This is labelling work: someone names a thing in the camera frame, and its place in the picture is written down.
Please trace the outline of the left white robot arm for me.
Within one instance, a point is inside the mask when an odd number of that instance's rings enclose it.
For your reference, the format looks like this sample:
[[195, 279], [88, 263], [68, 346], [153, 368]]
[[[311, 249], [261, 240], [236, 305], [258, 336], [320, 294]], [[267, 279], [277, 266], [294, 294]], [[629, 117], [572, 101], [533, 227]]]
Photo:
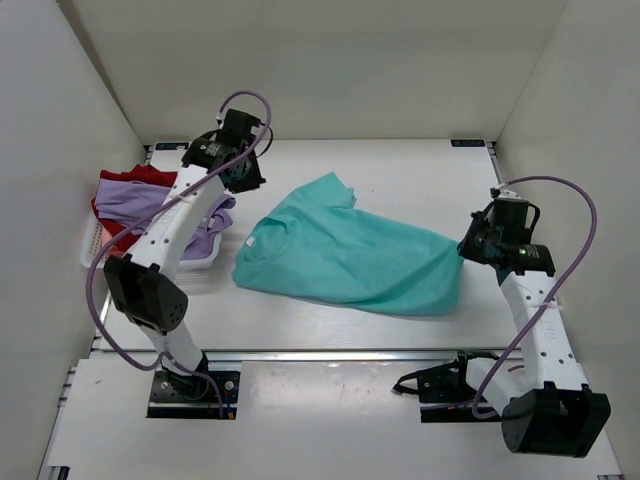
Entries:
[[123, 256], [109, 257], [103, 267], [116, 309], [148, 337], [168, 385], [188, 402], [208, 399], [219, 389], [186, 327], [188, 297], [174, 279], [214, 202], [226, 191], [240, 193], [264, 183], [254, 150], [269, 130], [268, 121], [228, 110], [217, 129], [186, 149], [162, 212]]

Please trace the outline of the teal t shirt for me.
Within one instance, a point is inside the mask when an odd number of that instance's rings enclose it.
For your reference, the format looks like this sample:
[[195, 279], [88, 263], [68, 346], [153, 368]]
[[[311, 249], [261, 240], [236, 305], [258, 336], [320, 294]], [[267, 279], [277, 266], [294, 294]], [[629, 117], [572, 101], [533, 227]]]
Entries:
[[392, 316], [442, 316], [459, 301], [455, 240], [356, 206], [328, 173], [296, 188], [239, 249], [241, 288]]

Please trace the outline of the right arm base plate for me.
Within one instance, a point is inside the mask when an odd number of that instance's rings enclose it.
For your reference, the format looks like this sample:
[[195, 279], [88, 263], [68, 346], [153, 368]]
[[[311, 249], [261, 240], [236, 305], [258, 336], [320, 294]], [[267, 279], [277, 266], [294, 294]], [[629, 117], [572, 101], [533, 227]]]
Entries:
[[420, 369], [401, 376], [392, 392], [418, 397], [423, 424], [499, 422], [498, 414], [484, 400], [478, 411], [490, 417], [479, 419], [473, 415], [476, 391], [466, 383], [464, 373], [456, 362]]

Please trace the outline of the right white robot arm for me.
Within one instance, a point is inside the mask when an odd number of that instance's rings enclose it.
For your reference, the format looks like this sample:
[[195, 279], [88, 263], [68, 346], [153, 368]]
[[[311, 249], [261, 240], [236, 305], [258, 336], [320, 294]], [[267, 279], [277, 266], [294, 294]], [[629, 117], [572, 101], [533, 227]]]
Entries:
[[492, 193], [458, 250], [495, 270], [516, 327], [511, 346], [521, 350], [524, 368], [510, 370], [509, 350], [473, 358], [449, 374], [449, 391], [460, 400], [475, 397], [476, 418], [498, 418], [513, 453], [584, 458], [611, 414], [608, 397], [592, 390], [570, 346], [550, 251], [531, 241], [539, 208], [514, 192]]

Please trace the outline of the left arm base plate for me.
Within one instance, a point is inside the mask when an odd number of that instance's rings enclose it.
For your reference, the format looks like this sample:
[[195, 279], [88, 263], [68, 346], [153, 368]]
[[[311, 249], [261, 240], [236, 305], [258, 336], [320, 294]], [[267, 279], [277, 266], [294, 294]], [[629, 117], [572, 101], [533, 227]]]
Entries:
[[154, 372], [146, 417], [152, 419], [235, 420], [241, 380], [240, 370], [209, 365], [208, 375], [219, 389], [201, 378], [187, 378], [158, 369]]

